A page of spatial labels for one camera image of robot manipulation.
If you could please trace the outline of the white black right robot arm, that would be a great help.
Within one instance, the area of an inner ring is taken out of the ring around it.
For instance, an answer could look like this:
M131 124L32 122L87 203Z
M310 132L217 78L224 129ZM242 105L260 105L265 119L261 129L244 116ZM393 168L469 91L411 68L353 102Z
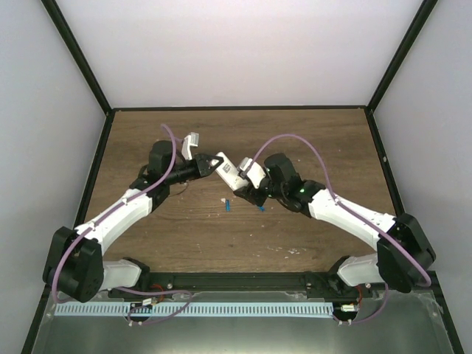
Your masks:
M416 285L430 286L427 270L435 255L412 215L393 216L348 201L322 183L301 178L283 153L269 156L263 165L245 158L237 167L237 176L247 184L235 190L236 196L258 207L272 198L286 209L336 226L372 248L372 254L346 256L333 266L327 279L332 295L346 296L364 283L383 282L402 293Z

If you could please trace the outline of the white air conditioner remote control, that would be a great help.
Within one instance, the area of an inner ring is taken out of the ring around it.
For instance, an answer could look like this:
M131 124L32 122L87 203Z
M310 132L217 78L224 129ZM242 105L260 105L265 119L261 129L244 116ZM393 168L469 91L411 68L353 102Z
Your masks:
M223 159L222 164L217 167L216 173L233 192L249 184L247 180L240 177L236 166L223 152L217 153L216 156Z

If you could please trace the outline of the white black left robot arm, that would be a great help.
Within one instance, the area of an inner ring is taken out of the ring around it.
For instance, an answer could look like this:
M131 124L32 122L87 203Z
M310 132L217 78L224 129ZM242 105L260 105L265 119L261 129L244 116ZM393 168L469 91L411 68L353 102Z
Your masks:
M62 292L78 302L88 302L98 292L125 288L136 298L150 290L149 268L125 258L105 261L109 247L131 226L154 212L169 196L174 184L211 175L224 162L221 153L197 153L184 158L170 141L156 142L137 179L125 194L89 222L59 228L52 237L43 272L52 292Z

